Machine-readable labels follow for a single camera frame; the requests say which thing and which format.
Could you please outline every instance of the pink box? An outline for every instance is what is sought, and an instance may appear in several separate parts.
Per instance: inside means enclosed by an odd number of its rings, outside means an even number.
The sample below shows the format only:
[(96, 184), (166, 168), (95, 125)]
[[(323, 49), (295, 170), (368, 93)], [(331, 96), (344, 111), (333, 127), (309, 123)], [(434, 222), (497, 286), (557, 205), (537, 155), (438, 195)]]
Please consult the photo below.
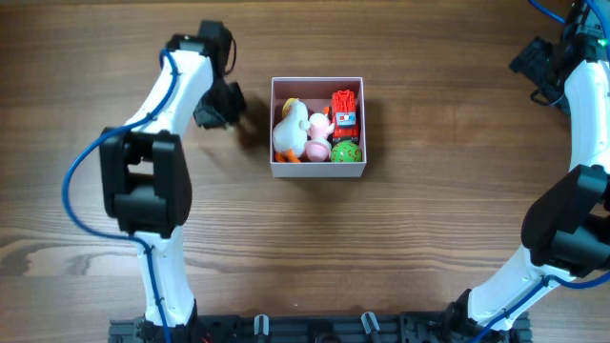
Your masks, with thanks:
[(331, 106), (335, 91), (353, 91), (356, 95), (356, 115), (359, 117), (362, 162), (303, 162), (274, 161), (274, 149), (269, 136), (269, 162), (274, 177), (360, 177), (366, 166), (366, 134), (364, 120), (364, 85), (362, 77), (274, 77), (271, 81), (271, 131), (281, 120), (282, 107), (289, 98), (298, 98), (312, 112), (324, 112)]

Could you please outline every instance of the wood grain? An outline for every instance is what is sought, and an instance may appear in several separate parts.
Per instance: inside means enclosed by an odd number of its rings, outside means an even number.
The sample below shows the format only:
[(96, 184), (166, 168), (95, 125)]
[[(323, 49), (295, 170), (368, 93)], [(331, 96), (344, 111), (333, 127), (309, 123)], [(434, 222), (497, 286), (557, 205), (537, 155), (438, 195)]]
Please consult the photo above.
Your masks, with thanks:
[[(230, 79), (256, 128), (273, 76), (364, 77), (370, 156), (359, 180), (274, 180), (268, 132), (190, 128), (185, 251), (204, 313), (442, 310), (513, 253), (525, 211), (567, 171), (569, 119), (507, 69), (559, 35), (525, 1), (0, 8), (0, 342), (105, 342), (109, 319), (142, 313), (133, 248), (75, 228), (60, 184), (139, 107), (159, 48), (202, 18), (235, 36)], [(71, 194), (116, 232), (96, 156)], [(536, 342), (610, 342), (609, 294), (550, 294), (532, 310)]]

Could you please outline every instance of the red toy car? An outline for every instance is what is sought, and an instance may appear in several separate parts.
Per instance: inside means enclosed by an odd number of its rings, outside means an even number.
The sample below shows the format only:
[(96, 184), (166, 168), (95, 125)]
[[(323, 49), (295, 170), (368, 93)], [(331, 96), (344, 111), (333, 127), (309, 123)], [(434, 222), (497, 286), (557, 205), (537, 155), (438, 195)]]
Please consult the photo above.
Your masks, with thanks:
[(333, 143), (344, 140), (358, 143), (360, 127), (356, 118), (356, 97), (353, 91), (334, 92), (332, 106), (324, 109), (324, 112), (331, 115), (331, 121), (335, 124)]

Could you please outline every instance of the pink stuffed pig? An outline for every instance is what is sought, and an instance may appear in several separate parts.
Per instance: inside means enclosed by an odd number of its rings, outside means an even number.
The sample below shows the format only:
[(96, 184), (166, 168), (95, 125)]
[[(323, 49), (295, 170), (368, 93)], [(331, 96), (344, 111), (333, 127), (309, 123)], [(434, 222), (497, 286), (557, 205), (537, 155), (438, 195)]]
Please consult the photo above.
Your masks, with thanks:
[(311, 127), (307, 134), (312, 139), (305, 143), (305, 154), (312, 162), (324, 162), (331, 155), (332, 146), (328, 136), (335, 130), (335, 124), (331, 124), (328, 117), (322, 113), (312, 114), (309, 122)]

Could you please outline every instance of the green ball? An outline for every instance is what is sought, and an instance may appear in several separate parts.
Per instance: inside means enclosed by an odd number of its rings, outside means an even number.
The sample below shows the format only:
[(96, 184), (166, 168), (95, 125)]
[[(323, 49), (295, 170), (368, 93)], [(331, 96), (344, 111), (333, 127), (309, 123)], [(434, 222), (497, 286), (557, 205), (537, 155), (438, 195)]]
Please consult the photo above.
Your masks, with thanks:
[(331, 162), (362, 162), (362, 149), (352, 141), (338, 142), (331, 152)]

